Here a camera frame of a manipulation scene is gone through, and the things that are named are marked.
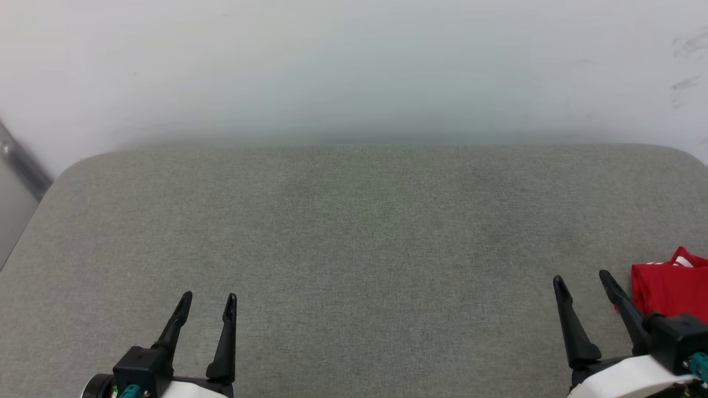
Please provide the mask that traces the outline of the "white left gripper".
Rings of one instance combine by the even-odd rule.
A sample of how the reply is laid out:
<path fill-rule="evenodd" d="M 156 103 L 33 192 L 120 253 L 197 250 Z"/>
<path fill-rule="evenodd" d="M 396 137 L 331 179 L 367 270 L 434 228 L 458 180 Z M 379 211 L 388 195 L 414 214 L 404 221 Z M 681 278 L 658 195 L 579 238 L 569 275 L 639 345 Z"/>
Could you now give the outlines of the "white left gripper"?
<path fill-rule="evenodd" d="M 167 321 L 152 349 L 166 350 L 174 355 L 180 330 L 185 325 L 193 294 L 185 292 Z M 207 379 L 176 377 L 161 398 L 235 398 L 233 382 L 236 376 L 237 295 L 230 293 L 222 314 L 223 326 L 214 360 L 207 366 Z"/>

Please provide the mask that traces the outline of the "red cloth garment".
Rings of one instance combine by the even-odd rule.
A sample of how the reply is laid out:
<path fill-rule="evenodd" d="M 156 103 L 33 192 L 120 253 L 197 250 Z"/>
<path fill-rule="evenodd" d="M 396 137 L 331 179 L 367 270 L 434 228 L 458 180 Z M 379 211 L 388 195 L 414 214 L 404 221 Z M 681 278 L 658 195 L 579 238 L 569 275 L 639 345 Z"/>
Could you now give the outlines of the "red cloth garment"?
<path fill-rule="evenodd" d="M 693 315 L 708 323 L 708 255 L 678 247 L 665 261 L 627 264 L 629 298 L 647 316 Z"/>

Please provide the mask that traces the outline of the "grey metal rail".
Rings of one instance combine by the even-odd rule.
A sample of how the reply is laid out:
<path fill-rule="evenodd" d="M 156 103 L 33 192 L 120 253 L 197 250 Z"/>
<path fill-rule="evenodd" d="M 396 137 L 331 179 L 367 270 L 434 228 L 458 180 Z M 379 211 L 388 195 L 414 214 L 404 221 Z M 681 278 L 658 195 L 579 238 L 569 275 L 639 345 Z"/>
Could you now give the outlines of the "grey metal rail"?
<path fill-rule="evenodd" d="M 42 201 L 53 179 L 42 166 L 28 154 L 25 149 L 11 136 L 2 121 L 0 121 L 0 158 L 12 169 L 22 181 L 25 188 L 36 201 Z"/>

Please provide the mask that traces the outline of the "grey fabric sofa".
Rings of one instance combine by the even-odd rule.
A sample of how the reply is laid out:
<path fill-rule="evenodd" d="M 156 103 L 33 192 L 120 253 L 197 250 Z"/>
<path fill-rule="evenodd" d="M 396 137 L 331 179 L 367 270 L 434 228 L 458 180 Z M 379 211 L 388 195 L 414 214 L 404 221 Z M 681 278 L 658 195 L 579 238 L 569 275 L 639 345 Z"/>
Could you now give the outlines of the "grey fabric sofa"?
<path fill-rule="evenodd" d="M 565 398 L 552 278 L 605 358 L 600 283 L 708 255 L 708 166 L 666 147 L 159 148 L 79 161 L 0 270 L 0 398 L 78 398 L 184 292 L 178 376 L 238 298 L 237 396 Z"/>

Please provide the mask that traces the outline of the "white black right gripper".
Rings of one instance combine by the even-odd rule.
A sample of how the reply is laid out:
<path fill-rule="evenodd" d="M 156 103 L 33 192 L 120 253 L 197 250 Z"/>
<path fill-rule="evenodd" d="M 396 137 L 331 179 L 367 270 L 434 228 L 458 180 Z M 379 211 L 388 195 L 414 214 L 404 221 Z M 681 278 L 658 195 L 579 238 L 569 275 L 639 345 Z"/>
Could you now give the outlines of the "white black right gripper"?
<path fill-rule="evenodd" d="M 693 374 L 676 375 L 648 354 L 650 326 L 647 318 L 608 270 L 598 273 L 608 300 L 616 307 L 632 342 L 632 355 L 579 383 L 567 398 L 649 398 L 678 387 L 680 394 L 690 382 L 698 381 Z M 561 275 L 552 281 L 557 312 L 564 339 L 568 365 L 572 369 L 598 363 L 602 354 L 589 340 L 573 308 L 573 297 Z"/>

